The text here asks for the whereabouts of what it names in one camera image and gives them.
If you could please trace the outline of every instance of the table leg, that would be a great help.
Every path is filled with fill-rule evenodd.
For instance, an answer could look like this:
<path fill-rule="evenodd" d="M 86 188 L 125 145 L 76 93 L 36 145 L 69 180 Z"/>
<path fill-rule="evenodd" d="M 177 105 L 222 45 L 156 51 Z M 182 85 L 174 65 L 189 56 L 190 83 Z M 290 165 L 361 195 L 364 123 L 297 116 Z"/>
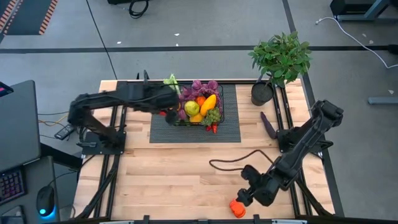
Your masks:
<path fill-rule="evenodd" d="M 368 9 L 365 14 L 360 15 L 338 15 L 337 20 L 341 21 L 375 21 L 375 20 L 383 20 L 383 21 L 397 21 L 396 19 L 390 18 L 380 18 L 379 15 L 386 9 L 388 6 L 388 0 L 377 0 L 372 7 Z"/>
<path fill-rule="evenodd" d="M 61 152 L 58 149 L 54 149 L 53 147 L 43 143 L 40 143 L 40 148 L 42 151 L 42 157 L 52 156 L 55 163 L 67 166 L 75 170 L 79 170 L 81 167 L 81 163 L 83 162 L 83 159 Z"/>

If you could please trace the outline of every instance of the green vegetable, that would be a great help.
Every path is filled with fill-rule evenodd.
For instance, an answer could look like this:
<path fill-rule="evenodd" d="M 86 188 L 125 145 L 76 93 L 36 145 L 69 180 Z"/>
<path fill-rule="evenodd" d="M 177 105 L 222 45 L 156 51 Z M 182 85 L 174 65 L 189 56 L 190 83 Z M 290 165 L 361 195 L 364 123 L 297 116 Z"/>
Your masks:
<path fill-rule="evenodd" d="M 163 83 L 166 85 L 170 85 L 170 87 L 173 90 L 177 91 L 178 95 L 181 94 L 180 88 L 178 87 L 178 83 L 177 83 L 177 80 L 175 79 L 174 74 L 171 74 L 169 79 L 165 78 L 165 80 L 163 80 Z"/>
<path fill-rule="evenodd" d="M 214 108 L 207 111 L 206 117 L 201 121 L 204 126 L 211 126 L 213 123 L 217 123 L 221 120 L 221 113 L 219 108 Z"/>

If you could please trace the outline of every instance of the black plant pot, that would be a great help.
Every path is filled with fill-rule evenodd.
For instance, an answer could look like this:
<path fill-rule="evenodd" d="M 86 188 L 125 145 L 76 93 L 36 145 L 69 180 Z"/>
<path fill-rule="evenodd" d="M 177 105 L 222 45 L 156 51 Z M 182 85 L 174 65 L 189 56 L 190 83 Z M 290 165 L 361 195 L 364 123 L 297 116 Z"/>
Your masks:
<path fill-rule="evenodd" d="M 257 82 L 251 88 L 251 102 L 256 106 L 262 106 L 274 97 L 272 84 L 266 82 Z"/>

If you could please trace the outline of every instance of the keyboard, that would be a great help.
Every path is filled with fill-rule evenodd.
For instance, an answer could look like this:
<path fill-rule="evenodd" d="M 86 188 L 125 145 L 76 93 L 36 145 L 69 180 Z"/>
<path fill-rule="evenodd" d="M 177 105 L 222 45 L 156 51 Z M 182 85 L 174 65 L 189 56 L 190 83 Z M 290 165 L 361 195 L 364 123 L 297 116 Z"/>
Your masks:
<path fill-rule="evenodd" d="M 0 205 L 26 194 L 21 169 L 0 173 Z"/>

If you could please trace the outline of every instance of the black rubber mat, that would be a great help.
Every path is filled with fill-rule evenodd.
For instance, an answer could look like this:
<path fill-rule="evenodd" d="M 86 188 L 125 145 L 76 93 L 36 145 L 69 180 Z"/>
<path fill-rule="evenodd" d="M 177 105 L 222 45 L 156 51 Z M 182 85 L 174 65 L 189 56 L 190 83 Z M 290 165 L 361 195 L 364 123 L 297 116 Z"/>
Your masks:
<path fill-rule="evenodd" d="M 7 35 L 40 35 L 50 22 L 58 0 L 23 0 L 9 23 Z"/>
<path fill-rule="evenodd" d="M 206 132 L 204 126 L 170 126 L 163 116 L 153 115 L 150 123 L 150 143 L 241 142 L 235 85 L 223 85 L 224 122 L 217 134 Z"/>

